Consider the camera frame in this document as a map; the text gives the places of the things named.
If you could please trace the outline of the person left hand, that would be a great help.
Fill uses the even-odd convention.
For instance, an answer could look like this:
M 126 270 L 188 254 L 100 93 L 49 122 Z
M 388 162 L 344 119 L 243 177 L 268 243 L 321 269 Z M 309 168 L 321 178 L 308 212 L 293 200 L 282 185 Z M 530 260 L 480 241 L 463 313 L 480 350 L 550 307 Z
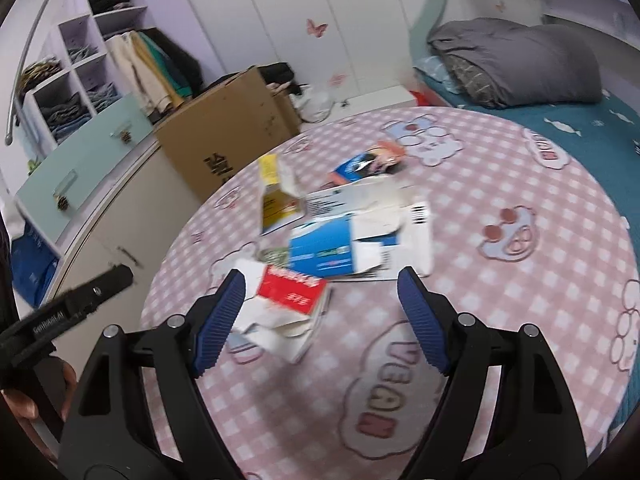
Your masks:
M 54 358 L 58 371 L 62 374 L 62 379 L 65 386 L 65 398 L 61 405 L 61 417 L 65 420 L 70 410 L 70 404 L 72 404 L 73 395 L 77 388 L 77 375 L 66 361 L 60 358 Z M 58 462 L 55 452 L 53 452 L 40 438 L 37 431 L 34 428 L 34 422 L 39 417 L 39 412 L 35 402 L 26 396 L 21 391 L 6 389 L 2 390 L 2 396 L 6 400 L 6 404 L 10 408 L 11 412 L 15 416 L 18 423 L 24 430 L 24 433 L 29 436 L 32 443 L 38 448 L 43 456 L 47 457 L 47 460 L 52 464 Z

